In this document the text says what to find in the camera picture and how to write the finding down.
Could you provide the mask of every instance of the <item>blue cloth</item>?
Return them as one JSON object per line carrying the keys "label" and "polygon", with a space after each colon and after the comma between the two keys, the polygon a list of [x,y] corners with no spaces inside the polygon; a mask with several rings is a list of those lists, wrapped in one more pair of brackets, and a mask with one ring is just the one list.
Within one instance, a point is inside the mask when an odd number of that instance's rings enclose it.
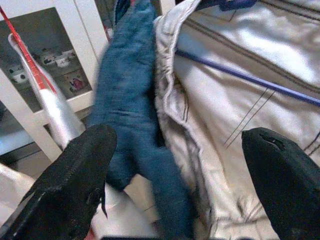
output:
{"label": "blue cloth", "polygon": [[157,144],[157,115],[149,98],[154,91],[154,19],[150,0],[137,0],[118,21],[102,59],[90,125],[109,124],[117,133],[106,182],[121,191],[136,174],[146,177],[165,237],[192,238],[189,194],[172,153]]}

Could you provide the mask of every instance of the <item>white jacket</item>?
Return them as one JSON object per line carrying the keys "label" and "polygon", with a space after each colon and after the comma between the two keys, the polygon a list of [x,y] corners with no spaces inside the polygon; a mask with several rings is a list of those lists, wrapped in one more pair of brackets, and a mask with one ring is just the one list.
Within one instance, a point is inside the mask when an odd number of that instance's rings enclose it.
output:
{"label": "white jacket", "polygon": [[320,166],[320,108],[175,50],[320,99],[320,1],[261,0],[251,8],[194,12],[199,2],[185,0],[155,21],[160,126],[210,238],[279,239],[256,195],[241,132],[276,131]]}

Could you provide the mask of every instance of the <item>red lanyard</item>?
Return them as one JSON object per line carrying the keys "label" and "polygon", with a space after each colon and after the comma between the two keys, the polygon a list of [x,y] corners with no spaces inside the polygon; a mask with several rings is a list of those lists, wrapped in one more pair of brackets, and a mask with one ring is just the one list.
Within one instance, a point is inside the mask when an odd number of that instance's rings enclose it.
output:
{"label": "red lanyard", "polygon": [[36,81],[36,83],[38,84],[38,87],[40,90],[45,89],[45,83],[43,82],[43,79],[45,80],[45,82],[48,84],[48,86],[50,87],[50,89],[52,90],[53,93],[57,94],[54,86],[52,86],[51,82],[47,79],[47,77],[38,69],[35,61],[32,59],[32,57],[30,56],[29,51],[27,50],[26,45],[24,44],[24,42],[21,40],[19,34],[17,33],[17,31],[15,30],[14,26],[12,25],[12,23],[9,21],[8,17],[6,16],[5,12],[3,11],[2,7],[0,6],[0,13],[2,14],[6,24],[8,25],[9,29],[12,32],[13,38],[16,41],[16,43],[18,44],[21,52],[23,53],[26,62],[29,66],[29,68],[31,69],[31,73],[34,76],[34,79]]}

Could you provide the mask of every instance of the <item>silver jacket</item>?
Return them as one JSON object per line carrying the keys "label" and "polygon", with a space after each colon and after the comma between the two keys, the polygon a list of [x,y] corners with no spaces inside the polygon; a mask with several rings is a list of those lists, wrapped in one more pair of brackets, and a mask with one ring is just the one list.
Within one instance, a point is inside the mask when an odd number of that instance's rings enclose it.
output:
{"label": "silver jacket", "polygon": [[320,108],[175,56],[175,49],[320,99],[320,1],[194,12],[199,2],[185,0],[155,21],[164,138],[210,238],[279,239],[256,195],[241,132],[276,131],[320,166]]}

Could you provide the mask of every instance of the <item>floor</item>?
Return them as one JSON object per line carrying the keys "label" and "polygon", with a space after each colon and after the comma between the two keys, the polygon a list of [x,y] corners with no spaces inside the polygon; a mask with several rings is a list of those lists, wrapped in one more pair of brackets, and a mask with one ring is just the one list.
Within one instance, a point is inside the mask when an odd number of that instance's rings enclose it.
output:
{"label": "floor", "polygon": [[[9,167],[36,180],[50,164],[49,158],[40,150],[10,164]],[[151,194],[151,185],[147,179],[137,175],[125,188],[125,192],[144,212],[150,223],[159,219]]]}

